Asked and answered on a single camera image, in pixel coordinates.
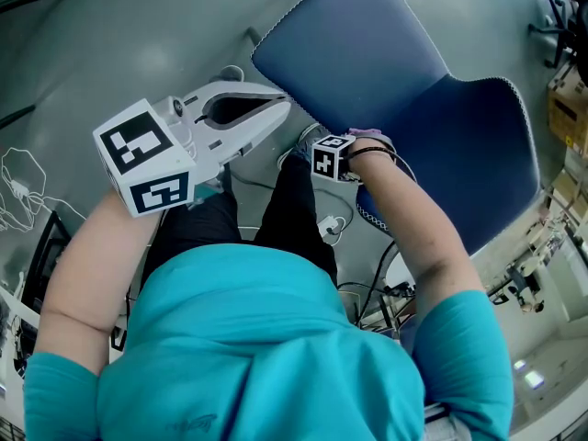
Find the shoe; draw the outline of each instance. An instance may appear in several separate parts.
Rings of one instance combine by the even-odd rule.
[[[311,124],[308,128],[302,131],[298,143],[277,158],[277,169],[282,169],[282,164],[289,155],[295,155],[310,163],[312,161],[312,145],[316,141],[330,135],[331,132],[318,122]]]
[[[223,67],[218,75],[213,76],[209,82],[244,82],[245,72],[237,65],[227,65]]]

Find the blue chair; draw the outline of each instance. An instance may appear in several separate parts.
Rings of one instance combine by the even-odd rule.
[[[334,134],[388,135],[469,254],[538,192],[529,119],[515,86],[499,77],[455,78],[405,0],[302,0],[252,59]],[[388,232],[364,187],[356,204]]]

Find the gray floor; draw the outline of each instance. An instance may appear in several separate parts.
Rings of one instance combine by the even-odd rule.
[[[51,0],[0,15],[0,116],[31,102],[39,105],[0,132],[0,153],[9,146],[30,149],[47,172],[49,194],[88,213],[108,187],[92,130],[140,98],[181,96],[229,62],[242,65],[249,80],[263,81],[249,62],[252,47],[243,32],[250,25],[268,30],[298,1]],[[546,181],[553,177],[563,146],[548,132],[546,84],[553,72],[542,65],[553,50],[526,34],[529,22],[541,21],[545,0],[408,2],[456,76],[500,75],[515,82],[533,121],[542,175]],[[310,121],[294,110],[255,153],[234,163],[235,170],[273,183],[277,156]],[[26,164],[10,168],[27,177]],[[350,201],[355,193],[321,186]],[[4,185],[0,191],[5,198],[9,194]],[[238,184],[235,191],[241,224],[259,224],[269,193]],[[320,217],[347,214],[334,199],[317,200]],[[72,232],[80,225],[66,208],[58,211]],[[1,232],[1,278],[15,282],[39,232]],[[340,279],[370,281],[387,242],[356,218],[336,247]]]

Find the black pants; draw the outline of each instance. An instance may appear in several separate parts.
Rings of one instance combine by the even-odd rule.
[[[170,209],[147,254],[141,287],[156,268],[187,250],[243,242],[230,174],[225,177],[224,188],[224,193],[207,198],[192,210],[185,206]],[[282,164],[276,189],[253,244],[302,256],[326,271],[336,284],[333,247],[323,242],[319,234],[311,167],[304,160],[289,156]]]

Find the large marker cube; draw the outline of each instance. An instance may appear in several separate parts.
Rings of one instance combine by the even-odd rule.
[[[147,100],[96,129],[94,140],[131,216],[194,200],[196,163]]]
[[[330,135],[315,142],[312,145],[312,174],[338,181],[341,158],[354,140],[352,136]]]

